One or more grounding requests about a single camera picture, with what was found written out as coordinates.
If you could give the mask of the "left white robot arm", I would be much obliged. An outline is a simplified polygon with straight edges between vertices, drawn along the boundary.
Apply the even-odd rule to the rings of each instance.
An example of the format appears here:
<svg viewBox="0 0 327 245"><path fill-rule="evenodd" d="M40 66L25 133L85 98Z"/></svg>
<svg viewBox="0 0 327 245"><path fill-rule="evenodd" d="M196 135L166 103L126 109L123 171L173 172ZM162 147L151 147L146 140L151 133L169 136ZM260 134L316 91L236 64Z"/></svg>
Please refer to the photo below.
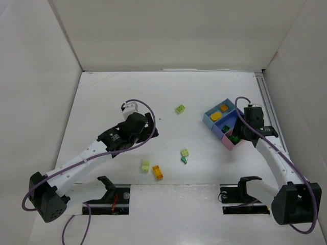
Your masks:
<svg viewBox="0 0 327 245"><path fill-rule="evenodd" d="M86 184L77 182L109 157L136 149L157 136L154 114L133 112L123 122L101 133L73 160L44 175L33 174L28 199L46 223L56 220L75 204L93 200L108 202L116 187L106 176Z"/></svg>

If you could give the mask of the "lime lego brick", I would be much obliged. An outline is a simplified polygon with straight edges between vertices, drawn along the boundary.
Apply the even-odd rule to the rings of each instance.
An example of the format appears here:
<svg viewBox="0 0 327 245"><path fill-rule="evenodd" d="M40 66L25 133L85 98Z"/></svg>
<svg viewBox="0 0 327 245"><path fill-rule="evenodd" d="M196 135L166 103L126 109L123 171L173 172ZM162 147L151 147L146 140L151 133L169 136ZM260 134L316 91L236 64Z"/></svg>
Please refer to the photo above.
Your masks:
<svg viewBox="0 0 327 245"><path fill-rule="evenodd" d="M182 149L180 153L182 157L188 157L190 155L187 149Z"/></svg>
<svg viewBox="0 0 327 245"><path fill-rule="evenodd" d="M185 110L185 106L183 104L179 105L178 107L175 108L175 112L177 114L181 114Z"/></svg>

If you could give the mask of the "orange long lego brick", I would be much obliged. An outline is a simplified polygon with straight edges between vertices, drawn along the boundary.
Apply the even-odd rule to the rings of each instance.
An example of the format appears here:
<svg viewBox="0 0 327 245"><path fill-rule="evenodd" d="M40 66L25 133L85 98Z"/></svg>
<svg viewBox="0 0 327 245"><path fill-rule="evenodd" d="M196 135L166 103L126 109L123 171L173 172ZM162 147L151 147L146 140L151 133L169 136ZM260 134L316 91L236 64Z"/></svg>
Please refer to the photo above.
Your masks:
<svg viewBox="0 0 327 245"><path fill-rule="evenodd" d="M164 178L162 171L158 165L152 167L152 169L157 181L162 180Z"/></svg>

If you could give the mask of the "small green lego piece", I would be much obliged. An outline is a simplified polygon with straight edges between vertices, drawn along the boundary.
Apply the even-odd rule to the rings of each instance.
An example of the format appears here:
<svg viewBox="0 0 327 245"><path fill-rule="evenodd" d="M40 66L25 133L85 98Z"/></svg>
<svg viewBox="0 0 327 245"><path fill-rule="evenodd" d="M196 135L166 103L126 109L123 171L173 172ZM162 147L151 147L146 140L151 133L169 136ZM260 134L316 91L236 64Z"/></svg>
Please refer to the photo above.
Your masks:
<svg viewBox="0 0 327 245"><path fill-rule="evenodd" d="M184 164L187 164L187 163L188 163L186 157L181 157L180 160L181 160Z"/></svg>

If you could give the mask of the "orange square lego brick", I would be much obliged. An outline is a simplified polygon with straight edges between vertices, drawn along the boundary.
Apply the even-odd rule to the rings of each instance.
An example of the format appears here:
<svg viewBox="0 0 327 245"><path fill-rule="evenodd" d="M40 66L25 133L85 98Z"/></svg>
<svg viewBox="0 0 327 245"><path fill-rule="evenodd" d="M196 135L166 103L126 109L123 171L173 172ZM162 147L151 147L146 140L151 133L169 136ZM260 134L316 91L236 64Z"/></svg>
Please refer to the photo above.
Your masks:
<svg viewBox="0 0 327 245"><path fill-rule="evenodd" d="M221 112L226 112L226 111L228 111L228 106L223 104L220 106L220 110L221 110Z"/></svg>

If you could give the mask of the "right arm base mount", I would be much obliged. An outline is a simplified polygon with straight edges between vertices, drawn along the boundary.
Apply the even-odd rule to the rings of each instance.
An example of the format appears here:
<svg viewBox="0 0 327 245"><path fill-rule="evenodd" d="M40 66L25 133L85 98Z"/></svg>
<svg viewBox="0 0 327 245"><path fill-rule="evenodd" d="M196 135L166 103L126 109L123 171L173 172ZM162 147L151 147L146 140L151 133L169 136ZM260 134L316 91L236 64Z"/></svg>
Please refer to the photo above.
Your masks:
<svg viewBox="0 0 327 245"><path fill-rule="evenodd" d="M260 177L241 177L237 184L221 184L218 201L222 204L224 215L270 214L270 209L247 193L249 181L261 180Z"/></svg>

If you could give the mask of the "orange oval lego piece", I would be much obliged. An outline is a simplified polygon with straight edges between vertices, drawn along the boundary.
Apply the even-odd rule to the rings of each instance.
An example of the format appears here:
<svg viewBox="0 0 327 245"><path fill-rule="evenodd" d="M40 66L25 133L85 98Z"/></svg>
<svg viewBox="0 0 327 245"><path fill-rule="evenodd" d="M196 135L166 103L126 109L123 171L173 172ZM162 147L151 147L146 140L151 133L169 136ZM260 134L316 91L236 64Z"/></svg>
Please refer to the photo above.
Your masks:
<svg viewBox="0 0 327 245"><path fill-rule="evenodd" d="M210 119L211 119L212 121L217 121L217 120L219 120L221 117L222 117L222 113L219 112L219 111L217 111L217 112L215 112L215 113L213 113L213 114L210 115Z"/></svg>

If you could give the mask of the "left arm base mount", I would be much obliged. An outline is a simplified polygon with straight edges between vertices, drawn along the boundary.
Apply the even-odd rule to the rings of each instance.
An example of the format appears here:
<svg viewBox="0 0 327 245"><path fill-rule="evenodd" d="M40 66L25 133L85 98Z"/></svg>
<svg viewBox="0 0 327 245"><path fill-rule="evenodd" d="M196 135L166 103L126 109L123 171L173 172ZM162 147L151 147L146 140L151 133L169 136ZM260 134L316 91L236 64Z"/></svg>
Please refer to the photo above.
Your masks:
<svg viewBox="0 0 327 245"><path fill-rule="evenodd" d="M92 215L128 215L130 202L130 187L128 184L114 185L106 176L98 177L105 186L106 192L101 198L89 200Z"/></svg>

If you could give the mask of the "small green lego brick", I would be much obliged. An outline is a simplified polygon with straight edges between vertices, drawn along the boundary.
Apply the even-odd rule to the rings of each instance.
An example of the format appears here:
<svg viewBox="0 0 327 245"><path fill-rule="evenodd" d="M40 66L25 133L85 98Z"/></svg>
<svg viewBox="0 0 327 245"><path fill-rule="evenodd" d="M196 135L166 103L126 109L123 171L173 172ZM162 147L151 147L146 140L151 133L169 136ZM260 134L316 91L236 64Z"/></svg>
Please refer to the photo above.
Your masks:
<svg viewBox="0 0 327 245"><path fill-rule="evenodd" d="M238 143L241 141L241 139L240 139L239 137L237 137L237 136L233 136L233 135L228 136L228 139L229 139L229 140L230 140L234 145L238 144Z"/></svg>

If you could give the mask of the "pink container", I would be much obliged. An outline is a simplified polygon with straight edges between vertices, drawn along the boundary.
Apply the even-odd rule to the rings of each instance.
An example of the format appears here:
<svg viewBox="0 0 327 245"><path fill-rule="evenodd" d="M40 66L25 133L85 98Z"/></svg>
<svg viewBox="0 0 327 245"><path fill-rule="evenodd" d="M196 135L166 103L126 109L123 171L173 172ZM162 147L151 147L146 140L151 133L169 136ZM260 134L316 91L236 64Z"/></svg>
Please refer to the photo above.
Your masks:
<svg viewBox="0 0 327 245"><path fill-rule="evenodd" d="M228 136L230 136L230 135L233 135L233 129L230 129L228 132L226 132L224 135L223 135L223 137L222 137L222 139L221 139L221 141L222 141L222 143L225 145L225 147L228 149L228 150L230 150L230 151L232 151L238 144L240 144L243 140L241 139L241 141L238 143L238 144L236 144L236 145L234 145L229 139L228 139Z"/></svg>

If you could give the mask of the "lime lego brick upside down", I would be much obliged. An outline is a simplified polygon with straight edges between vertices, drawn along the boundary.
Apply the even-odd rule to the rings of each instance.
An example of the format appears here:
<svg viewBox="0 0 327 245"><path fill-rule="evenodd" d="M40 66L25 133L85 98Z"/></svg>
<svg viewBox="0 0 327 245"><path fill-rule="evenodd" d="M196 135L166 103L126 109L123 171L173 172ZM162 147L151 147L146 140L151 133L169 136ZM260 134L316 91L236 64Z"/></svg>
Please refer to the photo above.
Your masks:
<svg viewBox="0 0 327 245"><path fill-rule="evenodd" d="M177 114L181 114L185 110L185 106L183 104L179 105L178 107L175 108L175 112Z"/></svg>

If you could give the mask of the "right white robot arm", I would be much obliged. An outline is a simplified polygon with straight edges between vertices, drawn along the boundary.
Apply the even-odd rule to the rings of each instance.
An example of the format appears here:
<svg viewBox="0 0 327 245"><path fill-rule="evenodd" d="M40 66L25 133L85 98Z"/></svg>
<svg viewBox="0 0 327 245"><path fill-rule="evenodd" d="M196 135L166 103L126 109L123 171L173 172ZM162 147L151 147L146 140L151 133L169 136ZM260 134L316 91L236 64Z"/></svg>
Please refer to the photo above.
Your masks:
<svg viewBox="0 0 327 245"><path fill-rule="evenodd" d="M279 225L314 223L322 190L297 173L286 155L277 131L264 125L263 110L249 105L238 114L232 135L249 141L263 156L277 182L273 188L260 177L242 177L238 182L243 199L254 198L268 206Z"/></svg>

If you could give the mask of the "long green lego brick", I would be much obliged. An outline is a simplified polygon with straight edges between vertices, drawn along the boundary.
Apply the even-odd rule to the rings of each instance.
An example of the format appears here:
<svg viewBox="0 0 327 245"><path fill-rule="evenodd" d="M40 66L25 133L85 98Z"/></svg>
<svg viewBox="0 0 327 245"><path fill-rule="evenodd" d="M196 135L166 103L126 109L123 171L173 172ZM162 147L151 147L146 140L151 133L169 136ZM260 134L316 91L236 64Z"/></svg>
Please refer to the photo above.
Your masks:
<svg viewBox="0 0 327 245"><path fill-rule="evenodd" d="M227 126L227 125L224 125L224 127L222 128L222 132L223 132L223 133L226 133L226 132L228 132L228 131L229 131L229 129L230 129L230 127L229 127L229 126Z"/></svg>

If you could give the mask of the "pale yellow lego brick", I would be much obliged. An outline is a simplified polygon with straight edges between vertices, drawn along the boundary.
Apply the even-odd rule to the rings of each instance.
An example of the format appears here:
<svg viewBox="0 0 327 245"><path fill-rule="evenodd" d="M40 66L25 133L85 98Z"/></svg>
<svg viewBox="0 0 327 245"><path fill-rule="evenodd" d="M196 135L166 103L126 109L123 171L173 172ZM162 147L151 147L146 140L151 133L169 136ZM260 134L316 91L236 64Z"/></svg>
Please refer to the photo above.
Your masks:
<svg viewBox="0 0 327 245"><path fill-rule="evenodd" d="M147 173L149 172L149 170L150 170L150 161L149 160L142 161L141 170L144 172L147 172Z"/></svg>

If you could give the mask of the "aluminium rail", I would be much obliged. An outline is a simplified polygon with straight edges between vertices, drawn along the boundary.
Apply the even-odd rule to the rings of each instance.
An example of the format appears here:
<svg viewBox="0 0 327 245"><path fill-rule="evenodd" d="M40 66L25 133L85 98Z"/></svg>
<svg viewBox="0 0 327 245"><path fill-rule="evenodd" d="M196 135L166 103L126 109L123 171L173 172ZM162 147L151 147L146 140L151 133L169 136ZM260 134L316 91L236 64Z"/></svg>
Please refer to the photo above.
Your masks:
<svg viewBox="0 0 327 245"><path fill-rule="evenodd" d="M266 109L266 113L267 113L267 117L269 122L271 123L271 125L276 129L276 131L279 134L280 137L280 141L282 144L283 149L286 151L286 153L288 154L288 149L285 143L285 140L283 138L283 134L277 119L277 115L275 113L275 109L271 100L271 96L269 94L268 91L268 87L264 78L264 74L263 72L255 72L255 78L257 80L258 86L259 86L259 90L262 96L262 100L263 100L263 105Z"/></svg>

